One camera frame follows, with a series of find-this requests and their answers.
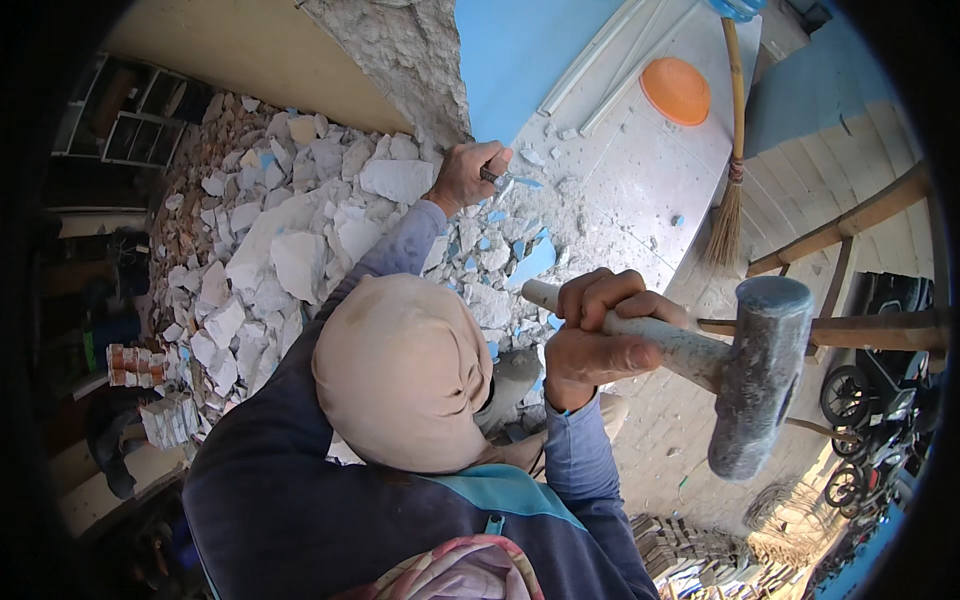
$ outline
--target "orange bowl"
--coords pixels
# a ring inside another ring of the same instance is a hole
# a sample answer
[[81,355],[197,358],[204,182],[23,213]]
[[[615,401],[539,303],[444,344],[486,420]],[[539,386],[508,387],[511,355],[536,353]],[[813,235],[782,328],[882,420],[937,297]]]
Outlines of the orange bowl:
[[660,114],[678,125],[693,127],[710,113],[710,86],[685,60],[656,59],[643,69],[640,87]]

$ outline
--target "hand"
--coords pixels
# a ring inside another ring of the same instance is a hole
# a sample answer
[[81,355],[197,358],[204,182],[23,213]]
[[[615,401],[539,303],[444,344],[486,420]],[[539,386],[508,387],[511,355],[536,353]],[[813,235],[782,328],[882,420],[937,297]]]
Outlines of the hand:
[[467,206],[473,206],[496,191],[493,184],[480,178],[480,167],[495,175],[507,172],[514,151],[494,140],[484,144],[458,144],[446,152],[437,182],[423,198],[444,210],[447,218]]
[[600,333],[608,310],[624,319],[654,317],[686,327],[686,311],[647,290],[633,270],[614,275],[601,268],[568,281],[560,289],[557,316],[564,326],[545,348],[546,399],[558,411],[582,408],[598,385],[636,376],[660,366],[656,344],[635,335]]

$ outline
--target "broom handle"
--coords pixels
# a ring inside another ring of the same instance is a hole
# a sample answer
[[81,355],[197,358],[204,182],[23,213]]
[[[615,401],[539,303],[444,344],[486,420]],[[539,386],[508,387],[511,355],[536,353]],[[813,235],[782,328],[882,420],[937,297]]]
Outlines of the broom handle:
[[727,39],[727,54],[730,55],[730,78],[733,83],[733,158],[743,160],[744,112],[746,97],[743,92],[743,61],[740,60],[740,42],[736,38],[736,23],[733,19],[721,18],[723,35]]

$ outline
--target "green object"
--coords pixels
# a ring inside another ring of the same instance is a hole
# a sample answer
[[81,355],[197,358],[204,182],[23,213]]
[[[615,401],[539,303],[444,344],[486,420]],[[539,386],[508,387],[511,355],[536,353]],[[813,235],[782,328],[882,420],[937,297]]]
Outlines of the green object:
[[86,354],[86,365],[90,372],[97,371],[97,359],[93,356],[93,332],[84,332],[84,353]]

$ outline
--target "worker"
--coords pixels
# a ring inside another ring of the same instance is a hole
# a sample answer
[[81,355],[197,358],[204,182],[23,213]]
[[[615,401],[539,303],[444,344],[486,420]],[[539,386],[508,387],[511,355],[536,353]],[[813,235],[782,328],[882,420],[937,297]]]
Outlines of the worker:
[[[478,462],[483,436],[443,412],[481,413],[498,379],[491,385],[486,344],[459,297],[414,276],[447,219],[493,195],[481,166],[501,175],[511,157],[499,142],[447,152],[433,188],[334,290],[263,388],[210,432],[183,503],[219,598],[658,598],[623,512],[597,389],[661,356],[642,338],[599,330],[609,309],[683,326],[680,306],[633,271],[564,285],[566,322],[545,349],[546,484],[506,460]],[[366,465],[325,459],[332,420]]]

